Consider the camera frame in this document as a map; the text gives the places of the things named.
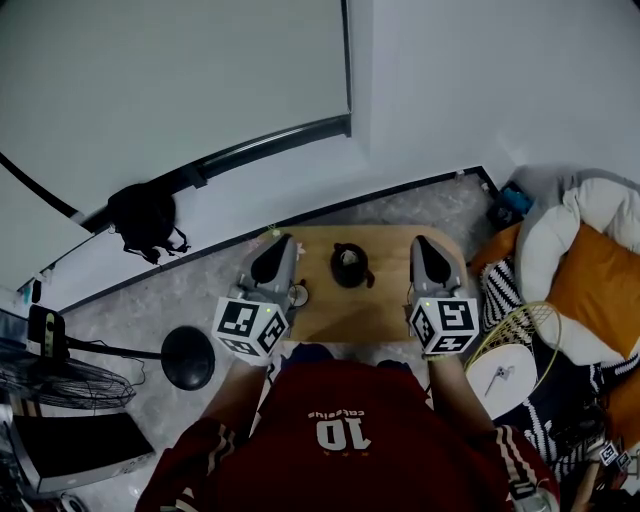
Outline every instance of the black speaker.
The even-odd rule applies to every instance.
[[[14,416],[16,458],[38,493],[130,473],[154,450],[127,413],[71,418]]]

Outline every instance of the orange cushion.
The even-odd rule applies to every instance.
[[[479,276],[480,272],[482,272],[484,267],[489,263],[503,260],[513,254],[516,250],[516,241],[518,240],[521,225],[522,223],[519,222],[494,235],[473,257],[469,265],[469,271],[473,275]]]
[[[640,441],[640,370],[609,394],[609,439],[624,439],[626,448]]]
[[[640,336],[640,256],[582,224],[547,301],[628,359]]]

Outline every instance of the fan grille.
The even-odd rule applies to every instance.
[[[70,409],[123,407],[129,381],[76,359],[57,361],[0,343],[0,388],[25,400]]]

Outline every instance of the tiled floor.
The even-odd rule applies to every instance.
[[[393,196],[363,203],[318,217],[307,224],[424,224],[447,233],[470,259],[493,233],[484,217],[491,199],[477,176],[428,185]],[[110,345],[138,350],[158,350],[164,337],[180,325],[193,325],[209,334],[216,301],[226,295],[235,275],[236,263],[250,251],[243,243],[183,266],[153,276],[65,315],[67,332],[82,340],[102,339]],[[337,351],[344,347],[334,347]],[[196,392],[180,391],[165,379],[160,364],[145,365],[146,382],[127,406],[147,439],[158,453],[201,414],[220,386],[229,365],[229,356],[215,347],[214,377]],[[106,367],[137,382],[140,365],[117,357],[74,354],[75,357]],[[425,364],[415,343],[394,343],[373,353],[358,354],[365,362],[397,359],[409,362],[414,373],[426,382]],[[130,475],[79,488],[73,492],[85,500],[93,512],[133,510],[137,497],[148,482],[153,465]]]

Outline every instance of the electric fan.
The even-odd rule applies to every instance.
[[[40,355],[19,343],[0,342],[0,388],[26,400],[71,409],[122,407],[135,396],[127,379],[69,357],[69,349],[128,358],[160,360],[169,381],[184,390],[205,386],[215,355],[205,334],[195,327],[173,330],[160,353],[142,352],[66,336],[64,319],[55,311],[31,306],[27,335]]]

